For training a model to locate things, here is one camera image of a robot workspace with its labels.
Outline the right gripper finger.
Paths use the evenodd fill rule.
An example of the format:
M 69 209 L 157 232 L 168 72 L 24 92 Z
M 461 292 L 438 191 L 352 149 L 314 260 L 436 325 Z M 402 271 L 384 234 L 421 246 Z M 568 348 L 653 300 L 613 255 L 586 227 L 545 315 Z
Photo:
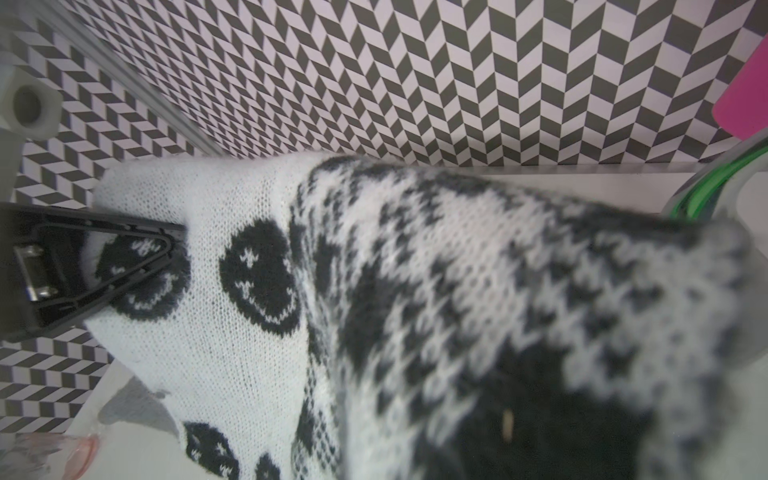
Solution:
M 83 268 L 87 236 L 150 241 L 95 285 Z M 1 204 L 1 339 L 20 342 L 78 326 L 129 289 L 158 275 L 180 253 L 185 228 L 148 219 L 58 207 Z

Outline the smiley houndstooth knit scarf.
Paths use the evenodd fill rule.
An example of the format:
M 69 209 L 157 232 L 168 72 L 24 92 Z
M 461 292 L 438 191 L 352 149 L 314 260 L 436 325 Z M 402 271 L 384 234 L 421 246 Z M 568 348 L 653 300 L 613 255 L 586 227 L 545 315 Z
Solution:
M 129 420 L 221 479 L 693 479 L 751 243 L 359 156 L 138 159 L 180 255 L 90 318 Z

